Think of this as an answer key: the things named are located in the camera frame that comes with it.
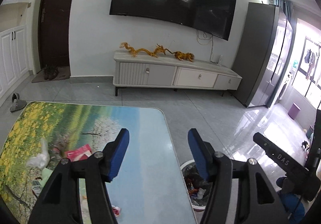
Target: golden dragon sculpture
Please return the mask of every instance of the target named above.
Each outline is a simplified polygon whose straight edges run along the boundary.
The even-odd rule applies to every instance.
[[[136,57],[138,55],[139,52],[145,52],[148,55],[152,56],[152,57],[157,57],[158,53],[163,53],[164,55],[166,55],[166,51],[170,52],[171,54],[173,54],[175,56],[175,58],[179,59],[180,61],[183,60],[188,60],[193,62],[195,56],[192,53],[182,53],[180,51],[174,52],[172,53],[169,49],[164,48],[162,45],[156,45],[156,48],[154,50],[154,52],[150,52],[147,49],[144,48],[140,48],[138,50],[135,50],[133,47],[131,47],[128,43],[124,42],[120,44],[119,48],[125,48],[127,50],[129,50],[129,53],[133,56]]]

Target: blue gripper pad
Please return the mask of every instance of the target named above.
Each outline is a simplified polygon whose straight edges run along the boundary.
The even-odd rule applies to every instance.
[[[207,182],[212,182],[213,177],[217,174],[217,167],[213,164],[212,154],[201,139],[198,131],[194,128],[188,131],[188,145],[198,173]]]
[[[110,170],[108,173],[110,181],[118,175],[121,163],[123,162],[129,144],[129,131],[127,129],[121,129],[114,143],[116,147],[110,160]]]

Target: window frame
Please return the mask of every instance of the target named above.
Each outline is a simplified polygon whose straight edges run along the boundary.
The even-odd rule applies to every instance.
[[[305,45],[306,45],[307,40],[319,47],[319,55],[320,55],[320,48],[321,48],[321,46],[318,45],[318,44],[316,44],[315,42],[313,42],[310,38],[305,37],[304,45],[303,45],[303,50],[302,50],[302,54],[301,54],[301,59],[300,59],[300,62],[299,62],[299,64],[298,64],[298,69],[297,69],[297,71],[296,71],[296,73],[295,73],[294,79],[293,79],[293,81],[292,81],[292,84],[291,84],[292,86],[293,86],[294,80],[295,80],[298,72],[302,73],[303,75],[306,75],[306,74],[307,74],[307,72],[301,68],[301,63],[302,63],[302,60],[303,60],[303,58],[304,58],[303,56],[304,56],[304,53],[305,53],[304,50],[305,50]],[[311,84],[312,84],[312,83],[314,83],[314,84],[316,83],[313,78],[314,78],[315,73],[316,73],[316,70],[317,70],[317,65],[318,65],[318,63],[319,63],[319,59],[320,59],[320,56],[319,56],[319,58],[317,59],[316,65],[315,65],[315,67],[314,67],[313,75],[310,76],[310,84],[309,84],[309,87],[308,87],[305,95],[303,95],[306,99],[307,99],[307,94],[308,94],[308,92],[309,92],[309,89],[310,89]]]

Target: tv stand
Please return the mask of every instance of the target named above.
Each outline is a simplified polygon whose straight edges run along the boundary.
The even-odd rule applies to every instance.
[[[236,90],[242,77],[231,69],[208,61],[180,61],[172,55],[158,58],[145,53],[133,57],[128,51],[115,52],[115,95],[119,88],[149,87],[205,90]]]

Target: black trash bag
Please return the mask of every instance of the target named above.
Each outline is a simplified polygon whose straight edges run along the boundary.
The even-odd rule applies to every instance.
[[[192,162],[185,166],[182,169],[182,174],[184,176],[185,184],[192,204],[194,206],[206,207],[211,190],[211,183],[203,180],[203,178],[198,174],[195,162]],[[197,195],[200,191],[201,193],[203,193],[203,190],[200,190],[200,188],[205,190],[202,199],[197,198]]]

